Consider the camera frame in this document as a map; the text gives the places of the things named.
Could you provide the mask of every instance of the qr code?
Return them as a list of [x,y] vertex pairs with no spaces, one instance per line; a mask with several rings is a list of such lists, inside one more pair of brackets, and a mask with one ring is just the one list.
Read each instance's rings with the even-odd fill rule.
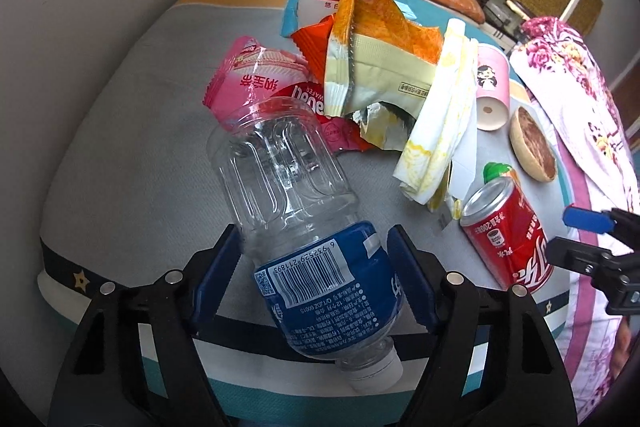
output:
[[260,270],[259,272],[254,273],[255,282],[258,283],[258,288],[260,288],[260,293],[265,297],[269,295],[275,295],[276,290],[271,286],[271,281],[267,275],[267,270]]

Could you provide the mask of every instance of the blue clip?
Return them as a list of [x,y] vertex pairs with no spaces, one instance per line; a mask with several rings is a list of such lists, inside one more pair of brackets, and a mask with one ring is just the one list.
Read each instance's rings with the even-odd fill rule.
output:
[[196,329],[198,324],[210,321],[216,315],[226,287],[236,270],[242,253],[238,227],[230,227],[230,232],[223,233],[210,250],[203,253],[212,255],[213,261],[193,291],[193,315],[190,323]]
[[594,233],[612,232],[615,222],[607,214],[579,206],[568,206],[562,213],[562,222],[568,227]]
[[436,294],[415,258],[418,251],[413,243],[409,243],[411,241],[406,232],[398,226],[392,227],[386,236],[389,260],[398,274],[415,320],[433,332],[441,325],[441,320],[436,314]]

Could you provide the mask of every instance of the mattress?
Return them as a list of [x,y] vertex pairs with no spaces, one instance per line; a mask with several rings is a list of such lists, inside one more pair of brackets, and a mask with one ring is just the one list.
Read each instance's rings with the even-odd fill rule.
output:
[[[450,13],[424,0],[408,4],[423,25],[445,28]],[[73,326],[108,280],[152,283],[216,242],[232,216],[206,157],[216,127],[204,90],[231,42],[251,35],[263,45],[296,51],[279,36],[287,0],[178,0],[132,47],[84,118],[54,177],[40,231],[44,298]],[[469,37],[493,42],[468,25]],[[527,104],[512,83],[512,109]],[[479,133],[479,169],[488,161],[517,165],[504,128]],[[474,283],[496,287],[456,223],[407,200],[391,176],[399,153],[346,152],[338,160],[360,197],[360,215],[380,235],[401,223],[422,250]],[[521,174],[548,236],[566,235],[561,213],[572,202],[562,168],[551,184]],[[473,188],[481,184],[481,176]],[[281,425],[381,426],[398,420],[431,352],[430,335],[405,304],[392,335],[401,380],[382,394],[359,396],[331,363],[306,359],[275,328],[242,258],[208,333],[195,341],[228,415]],[[534,294],[553,334],[566,318],[568,274],[556,269]],[[466,391],[479,385],[488,332],[479,330]],[[141,343],[147,380],[162,394],[150,328]]]

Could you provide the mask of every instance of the star pattern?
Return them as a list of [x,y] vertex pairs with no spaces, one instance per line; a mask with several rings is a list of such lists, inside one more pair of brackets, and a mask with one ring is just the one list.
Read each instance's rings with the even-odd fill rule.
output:
[[86,286],[91,282],[84,275],[84,270],[80,270],[80,273],[74,273],[74,277],[76,278],[76,284],[74,288],[80,288],[83,293],[86,293]]

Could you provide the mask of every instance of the crumpled snack wrapper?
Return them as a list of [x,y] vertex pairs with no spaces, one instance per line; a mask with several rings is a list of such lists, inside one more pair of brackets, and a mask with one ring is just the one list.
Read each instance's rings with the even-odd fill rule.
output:
[[335,14],[328,15],[317,24],[305,26],[291,34],[291,40],[309,63],[309,70],[316,78],[324,78],[326,48],[334,27]]
[[375,102],[350,116],[360,128],[360,136],[384,151],[404,150],[415,118],[395,105]]
[[340,0],[327,46],[325,114],[386,102],[417,118],[442,42],[439,28],[407,21],[393,0]]

